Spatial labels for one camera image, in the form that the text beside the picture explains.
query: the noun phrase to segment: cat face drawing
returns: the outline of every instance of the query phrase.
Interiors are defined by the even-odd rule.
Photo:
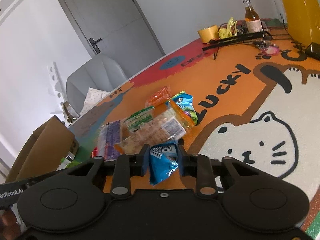
[[[231,156],[281,179],[295,169],[299,156],[292,129],[273,112],[239,126],[219,125],[199,154],[219,160]]]

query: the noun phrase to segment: blue circle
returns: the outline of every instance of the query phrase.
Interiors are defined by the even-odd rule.
[[[186,58],[185,56],[173,57],[173,58],[169,59],[167,62],[163,63],[162,66],[160,67],[160,69],[172,68],[172,67],[178,65],[179,63],[181,63],[182,61],[184,61],[185,58]]]

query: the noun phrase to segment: door frame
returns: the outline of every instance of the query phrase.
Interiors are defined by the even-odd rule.
[[[158,48],[159,48],[162,56],[164,56],[164,55],[165,55],[165,52],[164,52],[164,50],[163,50],[163,48],[162,48],[162,46],[161,46],[161,44],[160,44],[157,36],[155,35],[154,31],[152,30],[152,28],[151,28],[151,26],[150,26],[147,18],[146,18],[145,15],[143,14],[143,11],[141,10],[138,2],[137,2],[136,0],[132,0],[132,1],[133,1],[133,3],[135,4],[136,8],[138,9],[139,13],[141,14],[144,22],[146,23],[146,25],[147,25],[147,27],[148,27],[148,29],[149,29],[149,31],[150,31],[153,39],[155,40],[155,42],[156,42],[156,44],[157,44],[157,46],[158,46]],[[89,55],[90,55],[91,57],[94,57],[95,55],[97,55],[97,53],[95,52],[95,50],[93,49],[93,47],[91,46],[91,44],[89,43],[89,41],[87,40],[86,36],[85,36],[84,33],[82,32],[82,30],[81,30],[80,26],[78,25],[76,19],[73,17],[73,15],[72,15],[72,13],[71,13],[71,11],[70,11],[70,9],[69,9],[66,1],[65,1],[65,0],[58,0],[58,2],[60,3],[60,5],[61,5],[64,13],[66,14],[69,22],[71,23],[73,29],[76,31],[76,34],[78,35],[80,41],[82,42],[82,44],[84,45],[84,47],[85,47],[86,50],[88,51]]]

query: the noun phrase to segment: orange snack bag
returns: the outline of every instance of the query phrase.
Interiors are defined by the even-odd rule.
[[[168,140],[179,140],[194,127],[192,119],[172,100],[170,108],[145,123],[127,139],[115,144],[115,149],[122,154],[138,154],[144,144],[151,147]]]
[[[163,87],[158,92],[154,93],[147,101],[145,107],[158,106],[172,97],[171,88]]]

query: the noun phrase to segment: gray armchair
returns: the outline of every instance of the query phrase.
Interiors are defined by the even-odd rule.
[[[89,87],[111,92],[127,79],[116,61],[99,53],[68,77],[68,102],[79,114]]]

